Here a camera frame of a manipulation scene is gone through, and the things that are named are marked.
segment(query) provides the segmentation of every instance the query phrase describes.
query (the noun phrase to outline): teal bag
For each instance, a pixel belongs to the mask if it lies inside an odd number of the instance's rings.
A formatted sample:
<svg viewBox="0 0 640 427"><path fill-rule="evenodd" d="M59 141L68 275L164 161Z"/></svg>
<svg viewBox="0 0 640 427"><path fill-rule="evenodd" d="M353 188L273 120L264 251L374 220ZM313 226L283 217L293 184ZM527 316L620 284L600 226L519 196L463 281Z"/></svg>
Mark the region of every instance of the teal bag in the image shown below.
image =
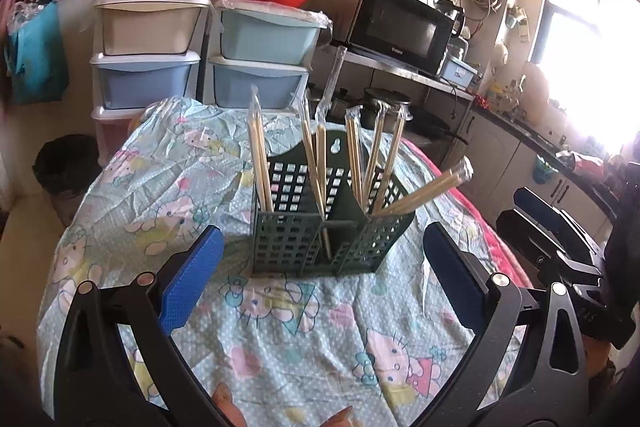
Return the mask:
<svg viewBox="0 0 640 427"><path fill-rule="evenodd" d="M4 58L12 81L13 103L62 99L69 75L55 2L8 36Z"/></svg>

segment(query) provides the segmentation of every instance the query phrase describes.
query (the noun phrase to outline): cabinet handle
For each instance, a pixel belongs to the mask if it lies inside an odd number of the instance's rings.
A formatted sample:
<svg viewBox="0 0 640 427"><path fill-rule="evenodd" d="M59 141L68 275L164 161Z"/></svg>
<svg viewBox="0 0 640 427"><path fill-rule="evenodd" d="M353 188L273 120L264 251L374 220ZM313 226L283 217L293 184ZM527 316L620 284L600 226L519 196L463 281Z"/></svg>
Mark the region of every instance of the cabinet handle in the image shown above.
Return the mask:
<svg viewBox="0 0 640 427"><path fill-rule="evenodd" d="M562 185L562 180L558 181L558 185L556 185L556 188L554 188L554 191L551 193L552 198L556 197L556 192L558 192L558 190L560 189L560 185Z"/></svg>
<svg viewBox="0 0 640 427"><path fill-rule="evenodd" d="M471 129L471 124L474 123L474 120L476 119L476 117L472 116L471 120L469 120L469 123L466 124L466 131L465 134L469 134L469 130Z"/></svg>
<svg viewBox="0 0 640 427"><path fill-rule="evenodd" d="M567 186L564 188L564 192L562 193L562 196L560 196L560 197L558 198L558 203L561 203L561 202L562 202L562 198L564 198L564 197L566 196L566 194L567 194L567 192L568 192L568 191L569 191L569 184L567 184Z"/></svg>

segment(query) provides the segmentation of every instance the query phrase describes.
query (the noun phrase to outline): window frame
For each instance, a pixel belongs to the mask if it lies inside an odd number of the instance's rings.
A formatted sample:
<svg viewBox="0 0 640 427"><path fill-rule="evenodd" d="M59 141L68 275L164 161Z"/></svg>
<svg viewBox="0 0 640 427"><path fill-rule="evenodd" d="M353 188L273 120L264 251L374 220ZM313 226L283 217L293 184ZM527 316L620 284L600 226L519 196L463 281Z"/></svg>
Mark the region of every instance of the window frame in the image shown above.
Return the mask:
<svg viewBox="0 0 640 427"><path fill-rule="evenodd" d="M600 0L596 1L598 7L600 7ZM549 0L545 0L542 7L542 15L540 16L540 25L538 26L536 42L533 46L533 52L531 54L531 62L533 62L534 64L539 64L542 61L542 57L545 54L546 40L548 39L549 31L551 30L551 21L554 14L556 13L575 20L580 24L583 24L586 28L590 29L598 36L601 34L600 28L597 23L587 21L579 15L576 15L565 8L561 8L551 3Z"/></svg>

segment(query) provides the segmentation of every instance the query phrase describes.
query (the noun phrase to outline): hand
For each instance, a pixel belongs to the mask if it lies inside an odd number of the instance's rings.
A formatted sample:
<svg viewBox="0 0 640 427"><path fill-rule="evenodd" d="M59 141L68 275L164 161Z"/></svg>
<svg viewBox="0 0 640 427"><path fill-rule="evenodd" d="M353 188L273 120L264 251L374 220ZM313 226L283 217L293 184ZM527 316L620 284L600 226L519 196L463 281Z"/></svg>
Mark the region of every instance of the hand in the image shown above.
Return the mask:
<svg viewBox="0 0 640 427"><path fill-rule="evenodd" d="M222 411L222 414L234 427L247 427L242 412L234 405L234 398L228 385L221 382L211 396L213 403ZM351 405L342 409L338 414L331 416L320 427L352 427L348 416L351 413Z"/></svg>

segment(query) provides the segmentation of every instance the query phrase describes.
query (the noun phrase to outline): black countertop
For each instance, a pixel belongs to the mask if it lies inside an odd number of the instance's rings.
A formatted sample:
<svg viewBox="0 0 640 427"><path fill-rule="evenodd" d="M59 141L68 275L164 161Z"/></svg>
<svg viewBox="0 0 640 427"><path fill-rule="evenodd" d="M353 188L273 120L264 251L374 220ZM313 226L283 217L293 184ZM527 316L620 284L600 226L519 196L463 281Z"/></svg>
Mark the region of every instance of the black countertop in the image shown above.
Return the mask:
<svg viewBox="0 0 640 427"><path fill-rule="evenodd" d="M551 148L542 140L538 139L538 136L534 132L523 130L521 126L515 123L511 123L506 118L495 114L489 109L480 107L479 105L474 104L473 111L480 114L483 118L486 118L487 120L495 123L498 127L501 127L509 134L511 134L511 136L516 137L521 143L524 143L524 145L542 156L546 160L546 162L549 163L549 165L551 165L554 169L557 169L562 174L562 176L569 179L574 185L577 185L577 187L580 187L581 190L585 194L587 194L595 204L597 204L598 208L607 215L611 222L616 219L617 200L615 200L613 194L610 195L610 198L607 197L606 201L603 195L601 195L601 193L596 190L591 182L589 182L585 178L582 178L581 176L578 176L578 174L558 161L555 156L555 152L552 151ZM608 193L608 190L605 187L600 188L600 190L606 191L606 193Z"/></svg>

